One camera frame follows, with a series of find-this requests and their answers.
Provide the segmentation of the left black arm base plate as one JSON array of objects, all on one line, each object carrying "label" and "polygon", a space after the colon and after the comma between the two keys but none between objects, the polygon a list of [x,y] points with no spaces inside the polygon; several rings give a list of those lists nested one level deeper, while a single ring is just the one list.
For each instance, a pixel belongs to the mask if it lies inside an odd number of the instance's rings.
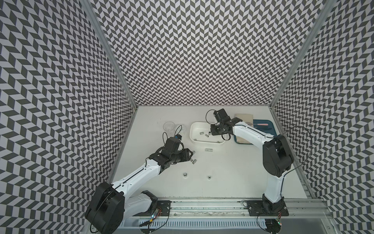
[{"label": "left black arm base plate", "polygon": [[152,217],[169,216],[171,200],[159,199],[150,191],[141,192],[129,199],[125,211],[133,216]]}]

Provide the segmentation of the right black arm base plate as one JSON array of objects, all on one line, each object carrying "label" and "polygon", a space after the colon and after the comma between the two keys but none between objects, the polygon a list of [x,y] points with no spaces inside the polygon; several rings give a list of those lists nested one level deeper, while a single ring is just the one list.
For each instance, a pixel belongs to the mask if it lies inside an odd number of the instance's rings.
[{"label": "right black arm base plate", "polygon": [[286,208],[286,204],[283,199],[276,203],[262,200],[247,200],[247,209],[250,216],[278,216],[286,217],[289,216],[289,211]]}]

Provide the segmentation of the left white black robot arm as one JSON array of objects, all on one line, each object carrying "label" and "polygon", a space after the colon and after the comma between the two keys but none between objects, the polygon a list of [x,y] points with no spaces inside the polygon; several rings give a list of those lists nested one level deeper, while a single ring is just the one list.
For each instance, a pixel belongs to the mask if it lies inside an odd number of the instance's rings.
[{"label": "left white black robot arm", "polygon": [[180,135],[173,136],[126,177],[112,183],[102,182],[96,187],[85,212],[90,228],[101,234],[112,234],[122,220],[140,213],[153,213],[158,198],[149,191],[143,191],[137,197],[134,193],[171,165],[190,161],[193,155],[194,152],[182,143]]}]

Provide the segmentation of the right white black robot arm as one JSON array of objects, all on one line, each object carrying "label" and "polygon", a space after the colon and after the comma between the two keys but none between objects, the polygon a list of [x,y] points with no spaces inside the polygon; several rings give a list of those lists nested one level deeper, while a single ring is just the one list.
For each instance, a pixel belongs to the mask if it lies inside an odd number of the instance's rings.
[{"label": "right white black robot arm", "polygon": [[290,172],[294,158],[287,139],[283,135],[273,136],[262,132],[242,121],[240,118],[230,118],[225,109],[214,110],[215,124],[210,125],[213,136],[240,137],[262,150],[263,167],[268,173],[266,190],[259,205],[260,213],[264,215],[280,215],[285,202],[282,196],[284,179]]}]

